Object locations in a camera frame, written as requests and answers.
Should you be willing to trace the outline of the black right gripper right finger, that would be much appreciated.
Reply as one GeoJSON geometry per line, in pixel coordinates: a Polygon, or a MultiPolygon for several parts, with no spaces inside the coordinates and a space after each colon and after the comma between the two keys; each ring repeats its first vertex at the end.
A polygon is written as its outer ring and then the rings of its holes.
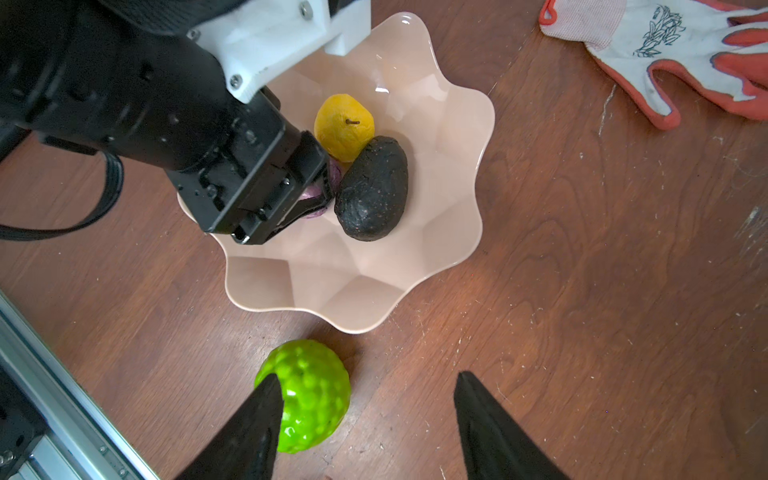
{"type": "Polygon", "coordinates": [[[470,371],[458,374],[454,406],[469,479],[567,477],[470,371]]]}

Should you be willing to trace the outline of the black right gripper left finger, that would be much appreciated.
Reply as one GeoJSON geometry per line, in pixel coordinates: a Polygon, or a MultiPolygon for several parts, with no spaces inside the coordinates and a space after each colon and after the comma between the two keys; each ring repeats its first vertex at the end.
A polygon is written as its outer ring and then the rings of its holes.
{"type": "Polygon", "coordinates": [[[270,480],[283,408],[279,379],[269,374],[177,477],[270,480]]]}

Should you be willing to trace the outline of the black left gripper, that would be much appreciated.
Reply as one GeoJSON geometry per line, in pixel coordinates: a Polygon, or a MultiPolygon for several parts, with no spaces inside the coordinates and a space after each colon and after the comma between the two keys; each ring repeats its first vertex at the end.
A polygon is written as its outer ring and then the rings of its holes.
{"type": "Polygon", "coordinates": [[[333,199],[329,155],[277,98],[244,104],[188,36],[236,1],[5,1],[1,123],[105,159],[88,227],[116,204],[125,159],[165,171],[199,227],[261,245],[333,199]],[[299,200],[321,180],[321,198],[299,200]]]}

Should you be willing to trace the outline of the green bumpy fake fruit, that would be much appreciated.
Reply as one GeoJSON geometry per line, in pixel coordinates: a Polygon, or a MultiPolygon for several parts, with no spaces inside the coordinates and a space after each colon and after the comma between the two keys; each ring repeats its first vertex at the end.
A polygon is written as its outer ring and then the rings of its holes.
{"type": "Polygon", "coordinates": [[[316,447],[338,429],[351,399],[350,376],[338,355],[311,339],[286,342],[270,352],[254,385],[278,377],[284,402],[277,451],[316,447]]]}

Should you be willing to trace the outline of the yellow fake lemon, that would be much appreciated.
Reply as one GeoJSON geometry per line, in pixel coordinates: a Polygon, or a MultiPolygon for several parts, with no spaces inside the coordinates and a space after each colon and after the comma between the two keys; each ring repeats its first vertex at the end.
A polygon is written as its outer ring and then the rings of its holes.
{"type": "Polygon", "coordinates": [[[341,163],[352,163],[375,136],[373,115],[348,94],[325,100],[314,121],[314,136],[341,163]]]}

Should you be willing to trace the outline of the purple fake passion fruit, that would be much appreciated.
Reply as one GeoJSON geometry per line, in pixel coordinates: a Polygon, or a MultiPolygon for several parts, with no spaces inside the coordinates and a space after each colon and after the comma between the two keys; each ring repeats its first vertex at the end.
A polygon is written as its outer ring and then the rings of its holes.
{"type": "MultiPolygon", "coordinates": [[[[343,178],[343,169],[341,164],[333,157],[329,158],[328,178],[329,178],[330,189],[332,191],[332,194],[333,196],[336,196],[339,190],[339,185],[343,178]]],[[[317,180],[302,192],[301,196],[299,197],[299,200],[302,201],[302,200],[308,200],[308,199],[321,198],[322,193],[323,193],[322,181],[317,180]]],[[[327,211],[327,209],[328,209],[328,206],[324,206],[315,212],[305,215],[304,218],[312,219],[312,218],[320,217],[327,211]]]]}

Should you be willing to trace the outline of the dark fake avocado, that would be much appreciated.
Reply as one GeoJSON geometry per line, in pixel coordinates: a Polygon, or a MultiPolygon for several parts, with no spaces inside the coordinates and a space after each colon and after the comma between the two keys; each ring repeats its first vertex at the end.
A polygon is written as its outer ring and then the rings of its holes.
{"type": "Polygon", "coordinates": [[[376,136],[343,177],[334,213],[344,233],[372,242],[399,224],[409,193],[408,158],[399,142],[376,136]]]}

